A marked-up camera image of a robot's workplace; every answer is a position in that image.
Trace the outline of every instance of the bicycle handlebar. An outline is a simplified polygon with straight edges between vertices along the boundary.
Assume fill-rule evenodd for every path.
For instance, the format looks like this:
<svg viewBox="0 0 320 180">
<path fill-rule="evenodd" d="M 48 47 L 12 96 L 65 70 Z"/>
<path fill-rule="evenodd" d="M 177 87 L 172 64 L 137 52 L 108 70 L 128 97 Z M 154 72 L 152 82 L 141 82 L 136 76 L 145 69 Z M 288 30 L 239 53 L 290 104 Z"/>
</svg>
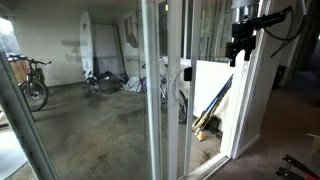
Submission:
<svg viewBox="0 0 320 180">
<path fill-rule="evenodd" d="M 17 54 L 17 55 L 9 55 L 10 58 L 12 58 L 12 60 L 24 60 L 24 61 L 28 61 L 30 63 L 33 63 L 33 64 L 43 64 L 43 65 L 48 65 L 48 64 L 51 64 L 52 62 L 49 61 L 49 62 L 42 62 L 42 61 L 36 61 L 34 59 L 29 59 L 28 57 L 23 57 L 22 54 Z"/>
</svg>

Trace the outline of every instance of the door handle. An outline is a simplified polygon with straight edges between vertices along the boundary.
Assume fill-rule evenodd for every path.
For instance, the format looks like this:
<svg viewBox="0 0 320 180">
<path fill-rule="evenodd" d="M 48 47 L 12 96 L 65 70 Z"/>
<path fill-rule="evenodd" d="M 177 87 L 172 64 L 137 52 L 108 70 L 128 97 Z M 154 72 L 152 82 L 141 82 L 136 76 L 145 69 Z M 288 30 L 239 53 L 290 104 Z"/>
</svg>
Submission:
<svg viewBox="0 0 320 180">
<path fill-rule="evenodd" d="M 182 70 L 178 71 L 176 74 L 173 75 L 171 83 L 170 83 L 170 89 L 171 89 L 171 96 L 174 100 L 179 101 L 179 97 L 177 96 L 177 94 L 175 93 L 176 90 L 176 86 L 174 86 L 174 84 L 176 83 L 177 77 L 179 77 L 180 73 L 182 72 Z"/>
</svg>

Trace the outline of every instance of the bicycle tire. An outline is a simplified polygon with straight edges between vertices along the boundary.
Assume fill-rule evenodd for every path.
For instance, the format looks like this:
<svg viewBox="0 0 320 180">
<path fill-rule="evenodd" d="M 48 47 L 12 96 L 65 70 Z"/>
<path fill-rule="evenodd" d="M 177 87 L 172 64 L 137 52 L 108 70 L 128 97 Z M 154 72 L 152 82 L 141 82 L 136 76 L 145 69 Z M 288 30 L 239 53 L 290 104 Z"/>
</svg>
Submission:
<svg viewBox="0 0 320 180">
<path fill-rule="evenodd" d="M 187 122 L 188 100 L 181 90 L 179 96 L 179 123 L 184 124 Z"/>
<path fill-rule="evenodd" d="M 30 93 L 27 92 L 27 83 L 29 83 L 30 86 Z M 47 104 L 49 91 L 44 83 L 32 79 L 25 81 L 20 87 L 30 111 L 40 111 Z"/>
</svg>

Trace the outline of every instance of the surfboard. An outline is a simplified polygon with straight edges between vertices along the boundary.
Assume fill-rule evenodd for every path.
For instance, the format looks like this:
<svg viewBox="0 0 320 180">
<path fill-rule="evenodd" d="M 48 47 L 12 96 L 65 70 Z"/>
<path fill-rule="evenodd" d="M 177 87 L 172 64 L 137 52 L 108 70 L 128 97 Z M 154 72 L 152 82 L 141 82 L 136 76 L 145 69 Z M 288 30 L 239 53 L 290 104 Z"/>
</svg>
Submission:
<svg viewBox="0 0 320 180">
<path fill-rule="evenodd" d="M 93 43 L 88 11 L 84 11 L 80 19 L 80 53 L 83 75 L 86 79 L 93 77 Z"/>
</svg>

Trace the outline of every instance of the bicycle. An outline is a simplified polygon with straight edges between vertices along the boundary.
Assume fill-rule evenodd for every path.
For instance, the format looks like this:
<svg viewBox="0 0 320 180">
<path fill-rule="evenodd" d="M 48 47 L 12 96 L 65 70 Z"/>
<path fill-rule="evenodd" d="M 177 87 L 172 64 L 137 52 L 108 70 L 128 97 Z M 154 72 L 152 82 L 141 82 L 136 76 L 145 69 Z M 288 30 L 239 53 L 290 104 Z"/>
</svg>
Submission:
<svg viewBox="0 0 320 180">
<path fill-rule="evenodd" d="M 168 101 L 167 97 L 167 77 L 160 74 L 160 100 L 161 105 L 165 105 Z M 146 93 L 147 92 L 147 79 L 143 77 L 140 79 L 142 90 Z M 188 100 L 185 97 L 184 93 L 179 90 L 179 123 L 185 123 L 187 121 L 187 110 L 188 110 Z"/>
<path fill-rule="evenodd" d="M 48 102 L 49 91 L 48 87 L 45 85 L 45 77 L 42 68 L 38 67 L 38 64 L 48 65 L 51 61 L 45 63 L 41 61 L 36 61 L 34 59 L 29 59 L 20 55 L 9 55 L 8 58 L 12 58 L 11 61 L 23 60 L 28 62 L 28 73 L 27 79 L 22 84 L 19 85 L 22 93 L 29 105 L 32 112 L 41 110 Z"/>
</svg>

